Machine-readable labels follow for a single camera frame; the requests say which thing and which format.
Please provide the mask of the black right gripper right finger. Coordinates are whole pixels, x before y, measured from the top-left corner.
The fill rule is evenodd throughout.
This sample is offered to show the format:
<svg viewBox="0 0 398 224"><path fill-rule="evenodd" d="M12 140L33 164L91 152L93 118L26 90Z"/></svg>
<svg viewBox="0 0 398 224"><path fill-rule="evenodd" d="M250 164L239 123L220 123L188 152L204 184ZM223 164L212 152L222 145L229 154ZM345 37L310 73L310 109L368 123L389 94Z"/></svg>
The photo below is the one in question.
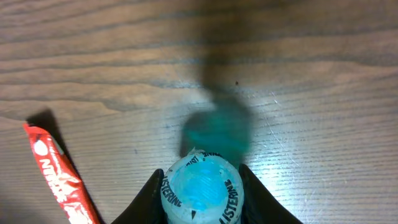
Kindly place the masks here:
<svg viewBox="0 0 398 224"><path fill-rule="evenodd" d="M239 166L239 174L244 188L241 223L302 224L274 198L246 164Z"/></svg>

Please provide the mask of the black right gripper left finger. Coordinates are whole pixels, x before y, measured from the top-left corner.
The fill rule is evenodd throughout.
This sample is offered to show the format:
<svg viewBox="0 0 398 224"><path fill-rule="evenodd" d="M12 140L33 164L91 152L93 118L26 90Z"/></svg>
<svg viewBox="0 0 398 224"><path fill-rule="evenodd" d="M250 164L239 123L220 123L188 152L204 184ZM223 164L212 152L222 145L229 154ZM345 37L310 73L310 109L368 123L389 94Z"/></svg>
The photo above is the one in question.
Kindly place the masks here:
<svg viewBox="0 0 398 224"><path fill-rule="evenodd" d="M134 200L112 224L165 224L160 188L164 172L156 169Z"/></svg>

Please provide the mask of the blue mouthwash bottle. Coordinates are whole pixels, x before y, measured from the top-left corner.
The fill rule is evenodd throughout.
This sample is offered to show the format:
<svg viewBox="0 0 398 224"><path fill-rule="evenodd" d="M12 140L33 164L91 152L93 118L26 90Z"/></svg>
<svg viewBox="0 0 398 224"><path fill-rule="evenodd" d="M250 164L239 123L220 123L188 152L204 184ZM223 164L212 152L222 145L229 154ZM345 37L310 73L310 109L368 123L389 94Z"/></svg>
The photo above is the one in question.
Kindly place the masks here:
<svg viewBox="0 0 398 224"><path fill-rule="evenodd" d="M220 154L192 149L165 173L160 187L169 224L238 224L244 204L238 170Z"/></svg>

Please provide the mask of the red Nescafe coffee stick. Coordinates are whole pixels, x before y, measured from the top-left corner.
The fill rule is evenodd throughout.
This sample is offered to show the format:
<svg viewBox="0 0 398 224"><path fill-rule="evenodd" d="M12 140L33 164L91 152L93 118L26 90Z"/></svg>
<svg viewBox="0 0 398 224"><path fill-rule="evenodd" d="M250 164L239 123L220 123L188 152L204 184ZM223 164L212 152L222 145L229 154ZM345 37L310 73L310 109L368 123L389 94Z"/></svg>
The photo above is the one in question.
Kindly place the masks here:
<svg viewBox="0 0 398 224"><path fill-rule="evenodd" d="M100 224L83 181L45 129L24 124L37 165L71 224Z"/></svg>

